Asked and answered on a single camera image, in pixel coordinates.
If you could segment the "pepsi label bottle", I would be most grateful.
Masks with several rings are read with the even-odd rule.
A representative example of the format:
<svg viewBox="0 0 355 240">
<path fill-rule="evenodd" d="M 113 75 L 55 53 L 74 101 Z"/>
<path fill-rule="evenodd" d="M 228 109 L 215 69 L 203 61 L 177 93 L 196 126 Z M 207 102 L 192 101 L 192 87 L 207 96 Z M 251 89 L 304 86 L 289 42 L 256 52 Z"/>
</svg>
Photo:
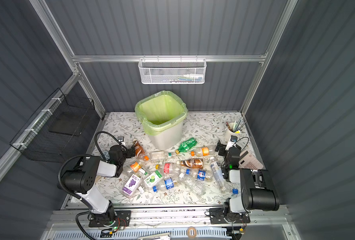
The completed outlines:
<svg viewBox="0 0 355 240">
<path fill-rule="evenodd" d="M 189 169 L 187 168 L 186 170 L 183 171 L 184 174 L 190 175 L 191 177 L 194 177 L 195 179 L 199 181 L 211 181 L 212 180 L 212 175 L 210 172 L 204 170 L 204 169 Z"/>
</svg>

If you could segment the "purple grape label bottle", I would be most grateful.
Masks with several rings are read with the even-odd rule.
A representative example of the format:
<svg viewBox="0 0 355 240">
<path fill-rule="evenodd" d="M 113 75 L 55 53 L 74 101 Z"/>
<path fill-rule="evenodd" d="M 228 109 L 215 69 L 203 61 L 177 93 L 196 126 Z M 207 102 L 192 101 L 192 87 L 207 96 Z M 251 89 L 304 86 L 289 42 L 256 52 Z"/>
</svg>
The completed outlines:
<svg viewBox="0 0 355 240">
<path fill-rule="evenodd" d="M 142 176 L 141 174 L 135 173 L 131 174 L 128 179 L 125 181 L 124 186 L 121 189 L 121 193 L 127 197 L 131 198 L 134 194 L 135 191 L 139 188 L 139 186 L 142 183 Z"/>
</svg>

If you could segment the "orange cap small bottle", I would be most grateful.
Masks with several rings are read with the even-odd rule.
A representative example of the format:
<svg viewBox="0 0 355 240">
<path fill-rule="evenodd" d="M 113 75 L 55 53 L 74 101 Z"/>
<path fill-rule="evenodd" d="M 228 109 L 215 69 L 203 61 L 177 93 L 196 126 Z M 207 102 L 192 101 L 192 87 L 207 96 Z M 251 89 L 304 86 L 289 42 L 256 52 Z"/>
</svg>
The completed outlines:
<svg viewBox="0 0 355 240">
<path fill-rule="evenodd" d="M 132 165 L 124 169 L 124 173 L 128 177 L 132 174 L 138 174 L 142 178 L 145 178 L 150 174 L 150 171 L 146 168 L 146 166 L 139 164 L 138 162 L 134 162 Z"/>
</svg>

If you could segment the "tall clear water bottle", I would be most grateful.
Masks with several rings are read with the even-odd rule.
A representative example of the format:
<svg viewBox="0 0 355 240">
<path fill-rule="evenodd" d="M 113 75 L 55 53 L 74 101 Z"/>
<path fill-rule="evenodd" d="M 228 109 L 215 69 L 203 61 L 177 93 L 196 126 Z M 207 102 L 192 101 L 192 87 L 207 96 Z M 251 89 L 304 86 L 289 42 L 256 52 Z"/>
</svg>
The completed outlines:
<svg viewBox="0 0 355 240">
<path fill-rule="evenodd" d="M 228 186 L 226 181 L 223 178 L 221 167 L 218 165 L 218 162 L 215 157 L 210 157 L 210 168 L 212 170 L 213 178 L 218 185 L 219 190 L 226 194 L 228 193 Z"/>
</svg>

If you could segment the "green label square bottle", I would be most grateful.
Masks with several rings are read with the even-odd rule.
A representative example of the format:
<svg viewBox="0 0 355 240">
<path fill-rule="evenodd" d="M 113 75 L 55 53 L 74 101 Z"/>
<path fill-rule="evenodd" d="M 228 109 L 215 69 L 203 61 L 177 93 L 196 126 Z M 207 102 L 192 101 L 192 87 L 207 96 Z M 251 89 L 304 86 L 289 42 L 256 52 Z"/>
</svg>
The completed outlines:
<svg viewBox="0 0 355 240">
<path fill-rule="evenodd" d="M 148 173 L 143 179 L 142 188 L 144 190 L 151 190 L 162 179 L 163 175 L 158 170 Z"/>
</svg>

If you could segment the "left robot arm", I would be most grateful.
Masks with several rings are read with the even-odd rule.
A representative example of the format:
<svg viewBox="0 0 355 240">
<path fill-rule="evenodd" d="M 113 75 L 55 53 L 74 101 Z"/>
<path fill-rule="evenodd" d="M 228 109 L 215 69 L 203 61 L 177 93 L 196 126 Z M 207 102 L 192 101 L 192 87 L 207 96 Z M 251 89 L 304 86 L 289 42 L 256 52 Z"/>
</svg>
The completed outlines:
<svg viewBox="0 0 355 240">
<path fill-rule="evenodd" d="M 100 134 L 110 136 L 117 144 L 110 147 L 106 158 L 98 145 Z M 77 155 L 66 160 L 58 172 L 58 187 L 88 207 L 90 225 L 113 226 L 120 218 L 113 204 L 95 186 L 97 176 L 118 178 L 124 171 L 124 163 L 135 156 L 135 148 L 127 147 L 112 134 L 99 131 L 94 135 L 99 156 Z"/>
</svg>

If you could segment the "pink calculator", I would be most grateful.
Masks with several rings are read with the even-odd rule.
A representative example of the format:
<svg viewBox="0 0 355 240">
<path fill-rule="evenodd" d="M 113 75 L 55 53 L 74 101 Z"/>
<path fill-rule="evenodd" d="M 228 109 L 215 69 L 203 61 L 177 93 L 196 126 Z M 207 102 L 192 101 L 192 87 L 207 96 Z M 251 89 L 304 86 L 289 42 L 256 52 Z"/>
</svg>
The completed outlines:
<svg viewBox="0 0 355 240">
<path fill-rule="evenodd" d="M 242 169 L 261 170 L 264 165 L 248 150 L 240 153 L 238 167 Z"/>
</svg>

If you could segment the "green plastic bottle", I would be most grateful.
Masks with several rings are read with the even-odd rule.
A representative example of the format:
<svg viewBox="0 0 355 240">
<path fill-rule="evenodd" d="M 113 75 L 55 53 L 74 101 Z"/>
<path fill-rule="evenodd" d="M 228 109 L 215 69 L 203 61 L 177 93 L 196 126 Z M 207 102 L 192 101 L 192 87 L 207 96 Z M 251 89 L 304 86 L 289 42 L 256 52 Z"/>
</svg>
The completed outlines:
<svg viewBox="0 0 355 240">
<path fill-rule="evenodd" d="M 193 149 L 197 145 L 197 140 L 195 138 L 190 138 L 180 144 L 177 150 L 175 150 L 176 154 L 187 153 L 191 149 Z"/>
</svg>

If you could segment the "white pen cup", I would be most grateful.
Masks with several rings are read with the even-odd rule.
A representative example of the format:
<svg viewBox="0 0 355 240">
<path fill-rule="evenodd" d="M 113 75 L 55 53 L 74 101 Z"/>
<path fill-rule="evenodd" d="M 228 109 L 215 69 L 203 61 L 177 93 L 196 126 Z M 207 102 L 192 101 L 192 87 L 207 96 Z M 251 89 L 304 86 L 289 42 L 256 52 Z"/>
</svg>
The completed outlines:
<svg viewBox="0 0 355 240">
<path fill-rule="evenodd" d="M 233 132 L 233 127 L 235 125 L 235 122 L 232 122 L 232 123 L 226 123 L 226 127 L 225 127 L 225 133 L 224 133 L 224 141 L 225 142 L 228 142 L 231 138 L 231 136 L 235 136 L 237 137 L 238 139 L 240 138 L 241 136 L 241 131 L 236 131 L 236 132 Z"/>
</svg>

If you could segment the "clear square bottle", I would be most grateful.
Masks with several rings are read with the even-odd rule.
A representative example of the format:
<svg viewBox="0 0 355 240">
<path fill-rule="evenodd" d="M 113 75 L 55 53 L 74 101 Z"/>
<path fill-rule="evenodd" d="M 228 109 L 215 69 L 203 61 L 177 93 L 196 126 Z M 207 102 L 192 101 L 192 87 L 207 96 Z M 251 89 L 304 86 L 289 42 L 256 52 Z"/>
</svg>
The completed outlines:
<svg viewBox="0 0 355 240">
<path fill-rule="evenodd" d="M 157 151 L 157 152 L 151 152 L 150 153 L 150 160 L 151 161 L 156 161 L 156 162 L 164 162 L 166 160 L 169 160 L 174 156 L 175 153 L 173 152 L 168 152 L 168 151 Z"/>
</svg>

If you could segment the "brown small bottle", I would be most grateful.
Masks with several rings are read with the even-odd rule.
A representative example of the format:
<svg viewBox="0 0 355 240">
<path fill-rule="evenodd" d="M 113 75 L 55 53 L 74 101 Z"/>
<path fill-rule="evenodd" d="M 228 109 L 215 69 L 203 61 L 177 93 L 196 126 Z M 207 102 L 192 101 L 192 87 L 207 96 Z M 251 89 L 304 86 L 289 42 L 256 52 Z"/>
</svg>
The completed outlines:
<svg viewBox="0 0 355 240">
<path fill-rule="evenodd" d="M 140 161 L 148 161 L 150 158 L 146 154 L 144 148 L 137 139 L 133 140 L 133 147 L 135 149 L 135 157 Z"/>
</svg>

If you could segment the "white tube in basket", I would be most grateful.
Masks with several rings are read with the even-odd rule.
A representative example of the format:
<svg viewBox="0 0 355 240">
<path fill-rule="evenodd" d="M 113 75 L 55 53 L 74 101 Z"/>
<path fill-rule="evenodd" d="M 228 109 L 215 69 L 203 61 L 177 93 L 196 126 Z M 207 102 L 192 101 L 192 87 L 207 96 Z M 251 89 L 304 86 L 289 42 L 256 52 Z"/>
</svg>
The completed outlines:
<svg viewBox="0 0 355 240">
<path fill-rule="evenodd" d="M 193 79 L 193 80 L 201 80 L 203 79 L 204 77 L 204 74 L 185 74 L 183 75 L 184 78 L 187 78 L 187 79 Z"/>
</svg>

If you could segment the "green bin liner bag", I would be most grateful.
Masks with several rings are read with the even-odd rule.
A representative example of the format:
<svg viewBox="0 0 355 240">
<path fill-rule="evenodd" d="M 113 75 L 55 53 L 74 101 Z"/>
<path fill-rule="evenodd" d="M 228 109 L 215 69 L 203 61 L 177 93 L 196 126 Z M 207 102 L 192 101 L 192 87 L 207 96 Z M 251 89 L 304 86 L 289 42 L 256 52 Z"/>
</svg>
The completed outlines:
<svg viewBox="0 0 355 240">
<path fill-rule="evenodd" d="M 183 100 L 171 91 L 160 91 L 141 101 L 135 106 L 136 117 L 144 131 L 156 136 L 181 123 L 188 113 Z"/>
</svg>

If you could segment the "brown coffee bottle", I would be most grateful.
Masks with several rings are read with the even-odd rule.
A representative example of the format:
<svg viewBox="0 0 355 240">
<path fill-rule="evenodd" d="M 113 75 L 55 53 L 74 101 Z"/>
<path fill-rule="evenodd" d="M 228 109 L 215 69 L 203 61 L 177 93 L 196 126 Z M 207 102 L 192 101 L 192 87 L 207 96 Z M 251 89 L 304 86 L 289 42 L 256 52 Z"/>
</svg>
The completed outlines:
<svg viewBox="0 0 355 240">
<path fill-rule="evenodd" d="M 188 159 L 184 161 L 177 161 L 176 164 L 191 169 L 203 169 L 202 159 Z"/>
</svg>

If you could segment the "orange label clear bottle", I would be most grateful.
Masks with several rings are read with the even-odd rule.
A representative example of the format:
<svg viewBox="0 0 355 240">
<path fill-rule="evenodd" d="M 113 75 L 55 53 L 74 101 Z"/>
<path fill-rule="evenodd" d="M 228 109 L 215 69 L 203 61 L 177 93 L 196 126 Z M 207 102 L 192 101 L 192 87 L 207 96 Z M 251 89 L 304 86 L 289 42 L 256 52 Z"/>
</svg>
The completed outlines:
<svg viewBox="0 0 355 240">
<path fill-rule="evenodd" d="M 195 148 L 190 152 L 193 157 L 208 157 L 213 156 L 215 153 L 215 145 L 208 145 L 203 147 Z"/>
</svg>

